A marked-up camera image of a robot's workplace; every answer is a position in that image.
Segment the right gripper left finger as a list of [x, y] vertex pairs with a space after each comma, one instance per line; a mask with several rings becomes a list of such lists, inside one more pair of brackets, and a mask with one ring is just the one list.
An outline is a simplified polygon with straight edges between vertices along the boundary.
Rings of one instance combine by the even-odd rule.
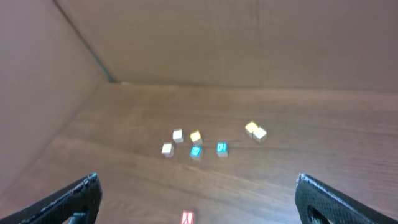
[[91, 173], [31, 206], [2, 218], [1, 223], [94, 224], [102, 195], [99, 176]]

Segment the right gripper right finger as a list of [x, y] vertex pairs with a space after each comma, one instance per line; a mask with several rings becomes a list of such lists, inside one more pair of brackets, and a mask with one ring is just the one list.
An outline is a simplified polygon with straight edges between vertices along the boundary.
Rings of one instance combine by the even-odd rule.
[[297, 179], [295, 204], [304, 224], [397, 224], [397, 220], [307, 174]]

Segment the red K block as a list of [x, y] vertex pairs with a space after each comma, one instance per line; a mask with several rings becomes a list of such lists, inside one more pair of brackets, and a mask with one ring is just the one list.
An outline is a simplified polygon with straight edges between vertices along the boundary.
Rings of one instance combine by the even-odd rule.
[[195, 213], [190, 210], [184, 210], [182, 212], [180, 224], [194, 224], [195, 223]]

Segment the white block lower left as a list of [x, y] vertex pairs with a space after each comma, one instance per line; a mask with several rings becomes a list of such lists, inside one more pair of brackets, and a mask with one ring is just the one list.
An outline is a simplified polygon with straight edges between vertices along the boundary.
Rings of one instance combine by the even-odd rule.
[[165, 157], [172, 157], [174, 155], [174, 144], [172, 142], [165, 142], [162, 146], [162, 155]]

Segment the white block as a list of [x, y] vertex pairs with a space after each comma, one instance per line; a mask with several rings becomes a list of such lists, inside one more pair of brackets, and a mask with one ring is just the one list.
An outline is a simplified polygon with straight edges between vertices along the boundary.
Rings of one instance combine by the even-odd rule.
[[263, 129], [262, 127], [258, 127], [256, 130], [252, 132], [252, 138], [258, 142], [261, 143], [265, 139], [267, 139], [267, 131]]
[[184, 142], [184, 133], [182, 129], [174, 129], [172, 139], [176, 144]]
[[172, 157], [174, 155], [174, 144], [172, 142], [165, 142], [162, 146], [162, 155], [165, 157]]

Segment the white block upper left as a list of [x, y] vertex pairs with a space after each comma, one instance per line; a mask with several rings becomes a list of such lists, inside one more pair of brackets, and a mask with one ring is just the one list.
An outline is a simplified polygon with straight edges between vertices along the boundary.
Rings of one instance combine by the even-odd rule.
[[176, 144], [184, 142], [184, 133], [182, 129], [174, 129], [172, 139]]

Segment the white block far right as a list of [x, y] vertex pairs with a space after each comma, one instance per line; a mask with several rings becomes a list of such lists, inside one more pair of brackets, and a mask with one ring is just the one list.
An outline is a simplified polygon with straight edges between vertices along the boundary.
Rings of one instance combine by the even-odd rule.
[[252, 132], [252, 138], [258, 142], [261, 143], [265, 139], [267, 139], [267, 131], [263, 129], [262, 127], [258, 127], [256, 130]]

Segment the blue X block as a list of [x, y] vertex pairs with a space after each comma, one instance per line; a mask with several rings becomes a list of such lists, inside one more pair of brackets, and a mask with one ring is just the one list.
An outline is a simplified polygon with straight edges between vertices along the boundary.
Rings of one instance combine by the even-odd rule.
[[203, 155], [202, 146], [193, 145], [192, 148], [191, 148], [191, 151], [190, 151], [190, 157], [191, 157], [193, 160], [199, 161], [199, 160], [201, 160], [202, 155]]

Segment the yellow block far right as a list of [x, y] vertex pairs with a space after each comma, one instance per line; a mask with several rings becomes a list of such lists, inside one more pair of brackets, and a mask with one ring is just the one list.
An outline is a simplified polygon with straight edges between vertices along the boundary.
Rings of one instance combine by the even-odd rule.
[[253, 132], [256, 131], [258, 128], [259, 126], [254, 121], [250, 121], [248, 122], [248, 124], [245, 125], [245, 131], [250, 138], [252, 138]]

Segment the yellow block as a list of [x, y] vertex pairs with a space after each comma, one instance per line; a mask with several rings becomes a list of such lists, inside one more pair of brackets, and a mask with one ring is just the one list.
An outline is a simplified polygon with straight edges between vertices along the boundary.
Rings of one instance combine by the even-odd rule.
[[250, 138], [252, 138], [253, 132], [256, 131], [258, 128], [259, 126], [254, 121], [250, 121], [248, 122], [248, 124], [245, 125], [245, 131]]
[[201, 137], [199, 130], [190, 133], [190, 139], [194, 145], [201, 146], [203, 144], [203, 139]]

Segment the yellow block centre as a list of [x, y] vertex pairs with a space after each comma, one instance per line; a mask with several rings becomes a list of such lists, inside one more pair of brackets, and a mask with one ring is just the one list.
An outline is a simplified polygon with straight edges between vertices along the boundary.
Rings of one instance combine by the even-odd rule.
[[194, 145], [201, 146], [203, 144], [203, 139], [201, 137], [199, 130], [190, 133], [190, 139]]

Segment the blue D block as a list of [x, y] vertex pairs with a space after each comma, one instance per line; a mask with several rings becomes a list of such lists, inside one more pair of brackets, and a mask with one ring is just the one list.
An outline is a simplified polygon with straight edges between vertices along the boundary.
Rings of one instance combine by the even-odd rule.
[[228, 157], [228, 143], [219, 142], [216, 146], [216, 153], [218, 157]]

